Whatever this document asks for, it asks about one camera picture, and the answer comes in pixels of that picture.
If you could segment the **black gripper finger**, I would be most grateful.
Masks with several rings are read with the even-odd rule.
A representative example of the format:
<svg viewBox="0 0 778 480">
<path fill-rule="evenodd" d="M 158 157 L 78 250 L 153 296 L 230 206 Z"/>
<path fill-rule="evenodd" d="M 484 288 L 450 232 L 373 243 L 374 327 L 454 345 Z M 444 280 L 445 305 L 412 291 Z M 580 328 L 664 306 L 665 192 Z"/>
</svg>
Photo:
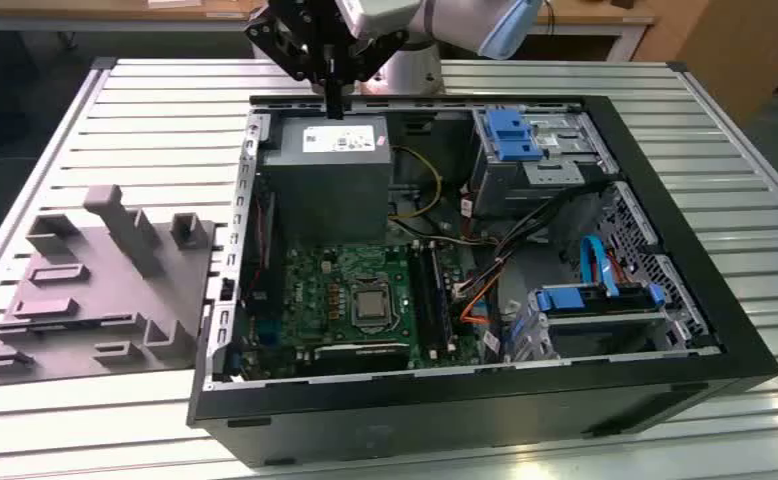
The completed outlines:
<svg viewBox="0 0 778 480">
<path fill-rule="evenodd" d="M 247 23 L 245 34 L 257 49 L 274 61 L 287 76 L 307 81 L 314 93 L 322 95 L 325 115 L 334 119 L 334 80 L 331 58 L 325 50 L 315 21 L 310 15 L 257 15 Z"/>
<path fill-rule="evenodd" d="M 406 30 L 396 30 L 369 40 L 355 39 L 350 33 L 343 34 L 334 45 L 335 119 L 343 118 L 349 88 L 374 75 L 406 40 Z"/>
</svg>

